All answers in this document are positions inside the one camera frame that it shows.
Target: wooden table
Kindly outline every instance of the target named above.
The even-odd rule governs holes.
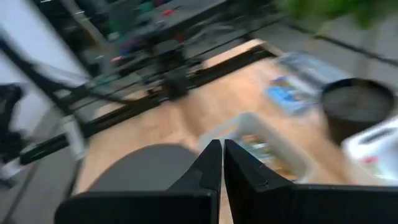
[[[206,62],[213,66],[240,54],[261,40],[252,40],[219,54]],[[193,90],[176,102],[162,105],[117,124],[91,138],[90,149],[76,183],[76,193],[84,192],[97,177],[120,158],[136,149],[156,143],[173,142],[198,152],[198,138],[216,126],[253,111],[265,123],[291,141],[317,166],[311,183],[353,184],[345,174],[345,159],[338,146],[328,140],[320,113],[304,118],[284,115],[269,99],[261,95],[256,75],[264,72],[272,79],[282,73],[272,59],[264,59]],[[142,97],[142,92],[130,98]],[[113,103],[100,108],[97,116],[109,113],[120,105]],[[225,189],[221,196],[220,223],[232,223]]]

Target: floor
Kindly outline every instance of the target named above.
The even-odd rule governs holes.
[[[398,26],[395,21],[396,18],[392,18],[382,24],[382,32],[374,51],[384,57],[398,59],[398,44],[396,42]],[[344,42],[358,45],[364,32],[352,29],[349,23],[349,18],[336,21],[330,35]],[[309,35],[280,24],[260,29],[254,33],[254,36],[264,39],[286,52],[303,50],[310,39]],[[230,38],[220,37],[219,41]],[[239,45],[238,41],[232,41],[204,56],[211,57],[237,45]],[[203,48],[202,45],[192,47],[188,54],[195,55]],[[354,52],[323,40],[317,40],[310,53],[348,73],[354,73],[355,61],[359,57]],[[370,78],[398,87],[398,78],[396,78],[398,69],[395,67],[373,60],[370,74]],[[124,83],[125,81],[122,80],[116,85],[125,85]],[[136,88],[139,87],[131,86],[118,92],[118,94],[126,95]],[[80,104],[87,104],[91,101],[86,100]],[[104,104],[105,102],[96,101],[78,111],[86,119],[91,119],[95,110]],[[56,112],[51,111],[45,117],[45,121],[39,125],[36,131],[39,136],[50,138],[62,132],[62,127],[58,123],[59,116]],[[24,172],[18,175],[19,182],[13,189],[0,189],[0,222],[3,220],[2,224],[9,224],[13,220],[17,224],[53,223],[54,211],[68,191],[74,167],[75,163],[68,149],[58,151],[27,167]]]

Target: black pot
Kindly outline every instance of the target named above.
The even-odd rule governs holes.
[[[347,94],[349,96],[344,95],[344,92],[342,91],[350,93],[349,92],[350,90],[347,89],[347,87],[350,86],[353,88],[350,89],[351,91],[354,91],[355,90],[354,88],[360,87],[362,88],[361,89],[362,92],[355,93],[354,91],[354,94],[351,95]],[[365,99],[363,99],[364,98],[363,93],[367,93],[370,96],[375,95],[376,98],[365,97]],[[339,98],[339,100],[343,102],[344,100],[342,99],[351,97],[352,100],[352,97],[361,97],[361,96],[356,96],[358,94],[362,94],[362,100],[366,100],[367,106],[369,106],[369,104],[373,104],[374,108],[377,109],[376,111],[377,113],[371,110],[367,111],[361,110],[361,114],[364,115],[363,117],[345,116],[344,112],[345,111],[349,112],[350,107],[348,106],[348,104],[344,103],[341,103],[341,105],[339,106],[338,103],[336,103],[338,101],[336,99]],[[330,137],[333,140],[333,142],[335,142],[338,145],[340,145],[344,139],[385,120],[390,115],[390,112],[394,108],[395,104],[394,93],[390,89],[386,88],[385,86],[377,82],[371,80],[360,80],[358,78],[348,78],[328,84],[326,87],[324,87],[320,100],[323,112],[325,114],[328,123],[328,130]]]

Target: plastic bin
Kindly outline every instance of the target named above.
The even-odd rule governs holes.
[[[398,116],[343,141],[357,184],[398,185]]]
[[[296,175],[296,183],[306,183],[313,177],[315,164],[306,153],[299,151],[254,113],[242,113],[201,136],[198,147],[204,150],[213,139],[219,139],[224,148],[225,139],[237,139],[244,134],[255,134],[276,149],[275,154],[288,163]]]

